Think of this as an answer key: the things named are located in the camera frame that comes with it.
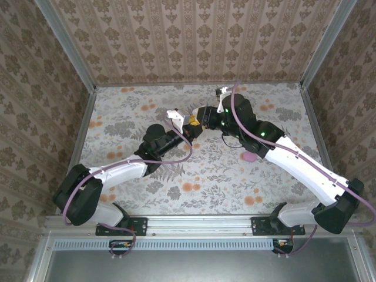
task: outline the gray panel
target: gray panel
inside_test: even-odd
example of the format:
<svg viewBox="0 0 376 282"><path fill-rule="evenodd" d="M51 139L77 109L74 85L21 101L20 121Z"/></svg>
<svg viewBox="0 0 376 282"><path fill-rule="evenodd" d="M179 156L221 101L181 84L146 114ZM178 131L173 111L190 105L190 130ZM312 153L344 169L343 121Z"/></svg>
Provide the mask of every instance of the gray panel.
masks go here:
<svg viewBox="0 0 376 282"><path fill-rule="evenodd" d="M314 239L300 254L271 251L56 251L46 281L359 281L347 239Z"/></svg>

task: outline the black cable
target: black cable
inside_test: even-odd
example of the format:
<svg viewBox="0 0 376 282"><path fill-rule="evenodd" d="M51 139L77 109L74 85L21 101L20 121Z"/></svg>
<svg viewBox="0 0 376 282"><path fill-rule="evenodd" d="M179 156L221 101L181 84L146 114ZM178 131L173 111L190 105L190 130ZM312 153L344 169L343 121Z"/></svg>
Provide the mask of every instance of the black cable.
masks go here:
<svg viewBox="0 0 376 282"><path fill-rule="evenodd" d="M228 144L226 143L226 141L224 141L223 136L224 136L224 133L222 133L221 137L222 137L223 143L224 143L227 147L234 148L234 149L238 149L238 148L242 148L242 147L243 147L243 146L240 146L240 147L233 147L233 146L228 145Z"/></svg>
<svg viewBox="0 0 376 282"><path fill-rule="evenodd" d="M244 142L247 142L246 139L244 138L243 131L240 128L239 128L239 132L240 132L240 137L242 138L242 140Z"/></svg>

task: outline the pink object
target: pink object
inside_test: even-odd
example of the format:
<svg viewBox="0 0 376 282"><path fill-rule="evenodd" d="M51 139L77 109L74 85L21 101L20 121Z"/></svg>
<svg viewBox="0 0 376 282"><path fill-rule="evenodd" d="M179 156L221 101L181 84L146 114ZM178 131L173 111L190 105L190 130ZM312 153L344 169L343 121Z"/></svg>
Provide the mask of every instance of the pink object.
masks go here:
<svg viewBox="0 0 376 282"><path fill-rule="evenodd" d="M243 153L243 159L246 161L246 162L250 162L250 163L253 163L257 160L257 155L254 154L254 153L251 153L251 152L248 152L248 151L245 151Z"/></svg>

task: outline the floral fabric surface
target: floral fabric surface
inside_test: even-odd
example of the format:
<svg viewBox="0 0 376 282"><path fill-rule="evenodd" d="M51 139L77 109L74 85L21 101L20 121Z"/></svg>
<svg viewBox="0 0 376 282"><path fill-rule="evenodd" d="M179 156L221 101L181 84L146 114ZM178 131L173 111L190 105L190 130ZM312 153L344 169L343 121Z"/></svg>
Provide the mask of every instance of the floral fabric surface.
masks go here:
<svg viewBox="0 0 376 282"><path fill-rule="evenodd" d="M168 109L192 112L201 105L217 106L214 90L219 86L97 88L81 162L102 166L132 155L148 126L164 125ZM297 83L241 85L237 93L250 100L258 119L273 122L321 161ZM239 145L233 137L225 140ZM163 160L182 159L188 151L183 142ZM227 147L221 132L204 130L188 161L162 165L149 176L111 187L100 200L116 202L130 214L248 214L269 213L284 201L315 199L283 169L261 158L246 162L243 152Z"/></svg>

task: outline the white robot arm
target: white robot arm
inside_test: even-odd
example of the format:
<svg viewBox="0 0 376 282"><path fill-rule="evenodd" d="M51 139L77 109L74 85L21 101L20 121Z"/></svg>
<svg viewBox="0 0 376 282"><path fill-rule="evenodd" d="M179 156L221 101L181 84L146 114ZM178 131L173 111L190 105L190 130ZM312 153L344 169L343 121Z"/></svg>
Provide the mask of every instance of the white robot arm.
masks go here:
<svg viewBox="0 0 376 282"><path fill-rule="evenodd" d="M53 196L53 202L61 210L66 209L66 216L73 225L94 221L126 227L127 213L115 203L99 202L100 195L119 183L153 173L161 165L162 157L183 138L192 143L202 132L200 123L184 111L168 111L167 117L171 118L175 129L165 132L162 125L149 126L138 150L127 159L101 167L86 168L77 164L72 168ZM77 190L86 177L88 180Z"/></svg>
<svg viewBox="0 0 376 282"><path fill-rule="evenodd" d="M240 94L235 94L234 107L243 126L256 137L289 148L292 152L296 152L296 155L278 146L267 145L246 135L239 128L231 113L230 94L227 91L227 88L216 89L216 96L219 101L218 107L203 106L197 108L193 111L195 118L207 129L221 130L224 135L238 138L240 144L247 151L282 167L317 197L317 200L311 202L280 204L272 213L272 216L277 214L277 218L273 220L278 220L279 224L287 227L318 224L329 232L340 233L359 202L338 184L349 188L356 194L360 194L364 189L363 183L358 179L350 182L326 169L300 150L277 126L270 122L257 120L249 100ZM337 179L337 182L333 183L318 169L303 160L302 157L333 179Z"/></svg>

